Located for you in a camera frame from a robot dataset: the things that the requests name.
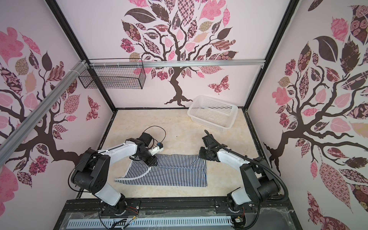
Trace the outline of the blue white striped tank top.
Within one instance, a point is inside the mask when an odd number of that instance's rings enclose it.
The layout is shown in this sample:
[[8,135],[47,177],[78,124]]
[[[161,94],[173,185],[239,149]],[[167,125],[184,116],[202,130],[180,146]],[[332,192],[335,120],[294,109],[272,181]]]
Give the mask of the blue white striped tank top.
[[206,187],[207,164],[199,155],[157,155],[157,165],[133,161],[123,177],[114,181],[134,186]]

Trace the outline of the black right frame post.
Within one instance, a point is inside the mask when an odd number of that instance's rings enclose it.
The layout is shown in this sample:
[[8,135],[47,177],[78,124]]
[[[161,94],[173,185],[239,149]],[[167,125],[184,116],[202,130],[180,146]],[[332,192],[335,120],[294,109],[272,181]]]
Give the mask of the black right frame post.
[[281,43],[281,40],[295,14],[295,12],[297,11],[297,8],[300,4],[300,1],[299,0],[291,0],[289,1],[289,4],[286,8],[286,11],[282,17],[282,20],[280,22],[280,25],[276,31],[276,34],[271,42],[271,45],[270,45],[270,48],[266,54],[266,57],[265,57],[265,63],[264,65],[262,66],[262,68],[260,69],[256,79],[255,79],[255,82],[251,88],[251,91],[248,95],[248,98],[245,102],[245,105],[243,107],[243,111],[247,111],[249,110],[250,106],[251,106],[251,103],[252,101],[254,100],[255,98],[255,95],[258,91],[258,88],[260,87],[261,85],[261,82],[266,74],[266,71],[267,69],[269,68],[269,66],[271,65],[271,62],[273,60],[273,57]]

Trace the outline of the silver aluminium back rail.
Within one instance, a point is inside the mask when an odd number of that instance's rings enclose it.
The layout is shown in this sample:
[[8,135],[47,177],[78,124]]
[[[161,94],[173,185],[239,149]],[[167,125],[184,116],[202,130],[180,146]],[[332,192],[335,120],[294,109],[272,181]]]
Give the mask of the silver aluminium back rail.
[[90,67],[143,67],[143,68],[165,68],[165,67],[202,67],[202,66],[264,66],[264,59],[231,59],[231,60],[189,60],[189,61],[120,61],[111,62],[106,59],[90,60]]

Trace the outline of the silver aluminium left rail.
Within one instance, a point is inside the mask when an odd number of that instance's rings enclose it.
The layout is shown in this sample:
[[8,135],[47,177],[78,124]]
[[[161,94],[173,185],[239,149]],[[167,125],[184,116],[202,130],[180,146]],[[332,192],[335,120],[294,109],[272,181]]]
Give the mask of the silver aluminium left rail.
[[45,99],[38,104],[36,109],[25,118],[20,126],[1,145],[1,165],[10,158],[22,141],[37,126],[42,117],[49,111],[52,105],[61,97],[72,82],[88,67],[86,60],[80,60],[69,70],[66,76],[56,85]]

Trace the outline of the white plastic laundry basket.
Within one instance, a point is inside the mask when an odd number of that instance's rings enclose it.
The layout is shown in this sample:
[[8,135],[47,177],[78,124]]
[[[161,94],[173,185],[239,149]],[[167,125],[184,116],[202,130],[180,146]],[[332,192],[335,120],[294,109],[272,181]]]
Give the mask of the white plastic laundry basket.
[[237,113],[236,105],[204,95],[198,96],[187,112],[193,122],[222,132],[233,127]]

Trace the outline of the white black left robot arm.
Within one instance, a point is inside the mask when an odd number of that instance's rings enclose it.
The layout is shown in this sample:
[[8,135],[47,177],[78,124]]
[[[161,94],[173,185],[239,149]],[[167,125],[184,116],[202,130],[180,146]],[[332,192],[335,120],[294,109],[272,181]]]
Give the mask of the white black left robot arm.
[[138,157],[149,168],[157,166],[156,155],[163,151],[163,144],[158,142],[149,147],[151,142],[153,137],[143,132],[139,138],[127,139],[124,143],[109,149],[88,149],[71,172],[69,180],[85,192],[99,198],[111,214],[122,215],[127,209],[126,198],[109,184],[110,167],[128,157]]

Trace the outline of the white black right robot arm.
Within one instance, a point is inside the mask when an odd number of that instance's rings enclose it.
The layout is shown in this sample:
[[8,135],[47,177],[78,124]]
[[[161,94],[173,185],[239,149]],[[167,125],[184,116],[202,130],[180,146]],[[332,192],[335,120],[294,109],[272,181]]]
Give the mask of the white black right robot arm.
[[243,187],[227,195],[227,204],[231,211],[239,211],[246,204],[259,205],[279,193],[280,181],[263,158],[250,159],[240,155],[216,141],[207,130],[205,133],[199,158],[224,163],[241,174]]

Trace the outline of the black metal frame post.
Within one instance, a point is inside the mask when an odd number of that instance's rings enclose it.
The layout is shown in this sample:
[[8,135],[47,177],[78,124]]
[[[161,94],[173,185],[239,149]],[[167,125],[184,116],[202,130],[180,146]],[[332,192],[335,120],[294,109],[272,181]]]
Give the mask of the black metal frame post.
[[[90,65],[90,61],[89,58],[87,57],[85,51],[83,50],[79,40],[77,39],[75,33],[73,32],[70,24],[68,23],[67,19],[65,18],[61,8],[59,7],[57,1],[55,0],[45,0],[46,4],[48,5],[49,9],[51,10],[51,12],[53,13],[53,15],[55,16],[57,22],[59,23],[59,25],[61,26],[64,34],[66,35],[66,37],[68,38],[68,40],[70,41],[71,45],[73,46],[74,50],[76,51],[78,57],[83,60],[86,61],[87,65]],[[113,112],[113,114],[117,111],[117,108],[115,107],[114,103],[112,102],[110,96],[108,95],[106,89],[103,87],[101,80],[97,77],[97,73],[95,72],[95,70],[89,68],[88,69],[93,82],[96,84],[97,89],[100,91],[101,95],[103,96],[103,98],[105,99],[108,107],[110,108],[110,110]]]

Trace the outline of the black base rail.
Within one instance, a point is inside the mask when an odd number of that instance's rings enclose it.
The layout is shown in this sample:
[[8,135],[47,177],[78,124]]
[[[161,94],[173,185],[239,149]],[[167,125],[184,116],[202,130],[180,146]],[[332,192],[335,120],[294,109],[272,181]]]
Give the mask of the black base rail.
[[209,210],[216,214],[256,213],[257,204],[245,203],[232,205],[225,196],[203,197],[161,197],[161,198],[124,198],[114,206],[110,206],[97,198],[80,198],[68,200],[60,214],[87,213],[95,214],[99,211],[102,216],[120,217],[134,214],[151,214],[155,211],[189,211]]

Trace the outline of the silver aluminium rail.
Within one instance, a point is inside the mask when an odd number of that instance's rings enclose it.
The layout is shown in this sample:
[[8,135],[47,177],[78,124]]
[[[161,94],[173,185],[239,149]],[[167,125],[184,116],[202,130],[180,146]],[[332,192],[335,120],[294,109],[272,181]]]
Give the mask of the silver aluminium rail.
[[143,68],[165,68],[165,67],[202,67],[202,66],[264,66],[264,59],[231,59],[231,60],[189,60],[189,61],[120,61],[111,62],[106,59],[90,60],[90,67],[143,67]]
[[1,145],[1,165],[10,158],[22,141],[37,126],[42,117],[49,111],[52,105],[61,97],[72,82],[88,67],[86,60],[80,60],[69,70],[66,76],[56,85],[45,99],[38,104],[36,109],[25,118],[20,126]]

